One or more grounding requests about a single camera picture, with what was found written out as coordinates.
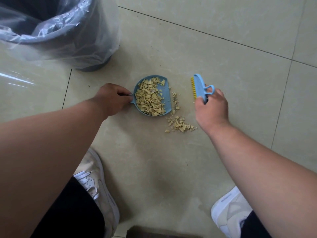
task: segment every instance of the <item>clear plastic bag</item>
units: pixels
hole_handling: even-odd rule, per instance
[[[0,40],[16,58],[105,63],[120,42],[115,0],[0,0]]]

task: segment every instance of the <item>forearm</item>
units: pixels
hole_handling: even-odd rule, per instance
[[[208,135],[235,184],[273,237],[317,235],[314,172],[278,155],[231,125]]]
[[[29,237],[91,145],[104,113],[93,101],[0,125],[1,237]]]

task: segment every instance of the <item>beige tile floor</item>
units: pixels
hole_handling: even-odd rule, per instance
[[[201,73],[224,91],[236,126],[317,171],[315,0],[117,3],[121,46],[99,71],[70,75],[61,66],[48,72],[1,51],[0,121],[69,107],[106,82],[133,90],[141,78],[158,74],[180,94],[179,114],[196,125],[189,78]],[[129,106],[109,117],[93,142],[121,212],[115,235],[141,225],[224,237],[210,208],[234,183],[202,130],[165,134],[166,127],[164,118]]]

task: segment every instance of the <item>white sneaker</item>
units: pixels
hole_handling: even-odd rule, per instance
[[[238,187],[221,197],[211,209],[211,217],[229,238],[240,238],[241,227],[252,208]]]
[[[113,236],[119,224],[119,209],[107,189],[101,160],[92,148],[88,149],[76,169],[74,177],[91,195],[101,210],[107,231],[105,237]]]

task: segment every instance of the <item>person's left hand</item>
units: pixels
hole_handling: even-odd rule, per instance
[[[108,116],[117,114],[126,104],[133,100],[132,96],[120,96],[129,94],[131,92],[122,86],[106,83],[99,89],[92,100],[98,103],[106,119]]]

